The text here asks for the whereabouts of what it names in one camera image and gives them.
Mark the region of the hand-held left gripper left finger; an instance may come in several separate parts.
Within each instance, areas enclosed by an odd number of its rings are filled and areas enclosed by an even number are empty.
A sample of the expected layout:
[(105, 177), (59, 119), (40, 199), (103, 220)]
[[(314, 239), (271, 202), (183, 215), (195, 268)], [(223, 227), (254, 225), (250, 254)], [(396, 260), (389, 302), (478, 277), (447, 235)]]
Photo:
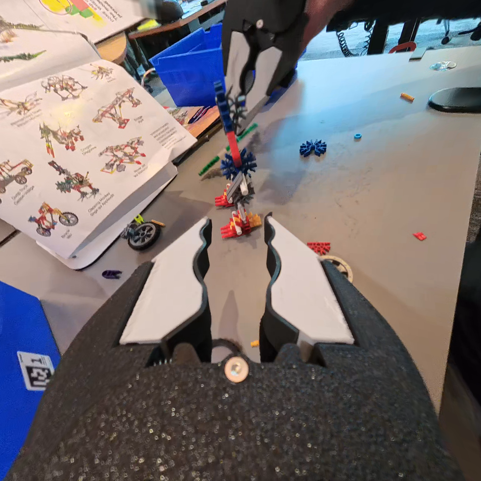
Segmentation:
[(194, 321), (210, 326), (204, 281), (210, 263), (212, 221), (203, 217), (152, 259), (153, 266), (119, 343), (168, 342)]

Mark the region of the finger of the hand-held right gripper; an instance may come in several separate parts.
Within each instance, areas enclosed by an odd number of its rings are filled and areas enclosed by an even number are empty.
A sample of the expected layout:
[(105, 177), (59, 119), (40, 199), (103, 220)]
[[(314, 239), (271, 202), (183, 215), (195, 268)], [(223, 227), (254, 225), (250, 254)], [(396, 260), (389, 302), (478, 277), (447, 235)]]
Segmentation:
[(271, 82), (278, 67), (282, 52), (277, 48), (261, 51), (255, 62), (255, 81), (252, 88), (253, 98), (239, 96), (236, 99), (236, 131), (242, 132), (261, 111), (270, 97)]
[(255, 45), (254, 31), (232, 31), (225, 70), (225, 92), (231, 99), (254, 97), (251, 92), (255, 81), (251, 54)]

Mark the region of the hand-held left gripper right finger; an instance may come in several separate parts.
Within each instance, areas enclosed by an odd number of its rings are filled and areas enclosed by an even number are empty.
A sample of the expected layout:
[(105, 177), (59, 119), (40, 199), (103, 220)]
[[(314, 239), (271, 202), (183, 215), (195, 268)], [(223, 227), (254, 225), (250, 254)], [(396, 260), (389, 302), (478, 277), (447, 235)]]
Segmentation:
[(271, 345), (354, 345), (340, 300), (319, 255), (269, 213), (264, 220), (270, 275), (263, 330)]

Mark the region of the blue snowflake connector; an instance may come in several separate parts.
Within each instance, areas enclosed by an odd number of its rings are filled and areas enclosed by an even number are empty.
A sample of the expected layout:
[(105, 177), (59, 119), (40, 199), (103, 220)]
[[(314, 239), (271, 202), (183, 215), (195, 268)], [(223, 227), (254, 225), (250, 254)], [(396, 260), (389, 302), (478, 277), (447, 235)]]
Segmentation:
[(303, 142), (299, 147), (299, 154), (302, 157), (309, 157), (311, 154), (320, 157), (327, 151), (327, 143), (322, 140), (310, 140)]
[(215, 92), (215, 102), (219, 110), (219, 115), (221, 118), (221, 122), (226, 134), (233, 131), (232, 129), (232, 120), (230, 116), (230, 106), (228, 102), (228, 97), (225, 93), (223, 88), (223, 84), (221, 81), (216, 81), (214, 83), (214, 92)]

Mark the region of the colourful construction toy model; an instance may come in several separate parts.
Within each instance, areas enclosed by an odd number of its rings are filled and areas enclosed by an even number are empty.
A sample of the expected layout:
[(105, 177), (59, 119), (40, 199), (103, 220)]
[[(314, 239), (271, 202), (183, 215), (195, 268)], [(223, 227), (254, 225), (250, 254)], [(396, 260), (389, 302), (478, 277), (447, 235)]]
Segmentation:
[(220, 159), (220, 171), (226, 178), (227, 185), (223, 194), (214, 199), (216, 207), (232, 208), (228, 223), (220, 229), (223, 239), (243, 237), (262, 224), (258, 214), (246, 210), (246, 205), (255, 195), (252, 173), (257, 168), (256, 158), (246, 148), (239, 149), (236, 134), (236, 99), (231, 99), (228, 95), (227, 97), (233, 131), (225, 134), (229, 149)]

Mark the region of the person's right forearm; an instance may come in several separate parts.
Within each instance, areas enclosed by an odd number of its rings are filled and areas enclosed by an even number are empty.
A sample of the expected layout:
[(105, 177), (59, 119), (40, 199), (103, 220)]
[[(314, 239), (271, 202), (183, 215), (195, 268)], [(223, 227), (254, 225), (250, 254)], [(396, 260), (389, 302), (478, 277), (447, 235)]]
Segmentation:
[(352, 23), (380, 20), (388, 25), (416, 19), (459, 20), (480, 17), (480, 1), (352, 1), (338, 12), (327, 32), (346, 30)]

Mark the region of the person's right hand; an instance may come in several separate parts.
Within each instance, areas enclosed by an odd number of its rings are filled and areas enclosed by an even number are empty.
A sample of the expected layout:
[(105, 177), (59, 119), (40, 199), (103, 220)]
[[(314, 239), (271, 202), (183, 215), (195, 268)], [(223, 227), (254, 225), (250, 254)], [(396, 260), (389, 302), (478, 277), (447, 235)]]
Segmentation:
[(301, 51), (317, 36), (334, 17), (334, 15), (348, 8), (354, 1), (307, 1), (305, 13), (308, 21), (304, 28)]

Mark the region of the grey spoked pulley wheel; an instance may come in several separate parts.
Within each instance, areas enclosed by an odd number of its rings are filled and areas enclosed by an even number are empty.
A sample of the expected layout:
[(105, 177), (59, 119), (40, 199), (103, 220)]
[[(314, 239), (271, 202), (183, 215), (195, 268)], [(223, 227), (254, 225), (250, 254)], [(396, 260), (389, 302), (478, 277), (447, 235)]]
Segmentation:
[(353, 272), (349, 264), (337, 256), (321, 255), (322, 261), (330, 262), (341, 274), (343, 274), (349, 282), (353, 282)]

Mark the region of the black wheel with grey hub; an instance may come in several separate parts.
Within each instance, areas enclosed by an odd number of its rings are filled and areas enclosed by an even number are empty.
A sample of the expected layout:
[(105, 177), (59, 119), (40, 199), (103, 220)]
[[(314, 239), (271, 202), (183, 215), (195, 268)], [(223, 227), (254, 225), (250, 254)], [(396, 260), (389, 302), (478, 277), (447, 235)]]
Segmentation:
[(135, 251), (144, 251), (151, 248), (160, 238), (161, 227), (151, 222), (137, 225), (135, 234), (127, 240), (129, 247)]

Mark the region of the brown plastic bag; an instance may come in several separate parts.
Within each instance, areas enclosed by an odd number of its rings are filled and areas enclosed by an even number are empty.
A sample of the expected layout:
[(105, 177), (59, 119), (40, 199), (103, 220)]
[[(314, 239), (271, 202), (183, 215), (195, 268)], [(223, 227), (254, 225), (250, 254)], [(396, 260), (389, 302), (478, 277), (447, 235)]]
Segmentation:
[(219, 111), (216, 106), (164, 106), (164, 109), (197, 139), (220, 123)]

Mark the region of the black rubber tire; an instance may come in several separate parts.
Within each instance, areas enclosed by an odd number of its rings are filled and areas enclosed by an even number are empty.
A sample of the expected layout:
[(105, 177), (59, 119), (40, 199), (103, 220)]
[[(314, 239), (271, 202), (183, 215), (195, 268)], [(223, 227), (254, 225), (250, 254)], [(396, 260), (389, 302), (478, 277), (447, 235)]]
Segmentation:
[(232, 340), (222, 338), (212, 340), (211, 362), (213, 364), (221, 363), (224, 359), (241, 353), (242, 347)]

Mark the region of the background work table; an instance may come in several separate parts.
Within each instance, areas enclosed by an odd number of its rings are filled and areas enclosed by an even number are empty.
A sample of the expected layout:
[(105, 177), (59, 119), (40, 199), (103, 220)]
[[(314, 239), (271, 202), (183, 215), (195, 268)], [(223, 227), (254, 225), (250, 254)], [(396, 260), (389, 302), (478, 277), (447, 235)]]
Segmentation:
[(160, 33), (171, 32), (181, 27), (188, 27), (189, 33), (199, 28), (208, 28), (223, 20), (227, 1), (215, 1), (197, 9), (195, 12), (184, 15), (181, 19), (143, 30), (128, 33), (129, 39), (140, 39)]

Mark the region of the toy models instruction sheet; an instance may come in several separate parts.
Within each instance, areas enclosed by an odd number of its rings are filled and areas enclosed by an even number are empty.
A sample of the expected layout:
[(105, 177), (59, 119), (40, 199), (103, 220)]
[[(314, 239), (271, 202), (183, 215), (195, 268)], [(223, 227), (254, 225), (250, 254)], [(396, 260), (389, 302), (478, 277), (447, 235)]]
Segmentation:
[(196, 138), (99, 60), (1, 92), (1, 220), (69, 258)]

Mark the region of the brick building instruction sheet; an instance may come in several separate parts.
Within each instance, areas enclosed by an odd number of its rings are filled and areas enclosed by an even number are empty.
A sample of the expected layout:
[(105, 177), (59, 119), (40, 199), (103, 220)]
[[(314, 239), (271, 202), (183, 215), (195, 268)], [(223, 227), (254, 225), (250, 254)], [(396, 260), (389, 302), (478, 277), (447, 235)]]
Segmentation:
[(84, 34), (97, 43), (145, 19), (140, 1), (19, 1), (49, 30)]

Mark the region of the person's torso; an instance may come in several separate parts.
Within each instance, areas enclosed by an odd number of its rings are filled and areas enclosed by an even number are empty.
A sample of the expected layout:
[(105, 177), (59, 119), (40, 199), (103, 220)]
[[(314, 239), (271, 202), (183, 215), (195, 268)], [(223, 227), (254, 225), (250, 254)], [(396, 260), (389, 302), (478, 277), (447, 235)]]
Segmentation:
[(480, 377), (480, 241), (466, 245), (450, 342), (450, 357), (466, 383)]

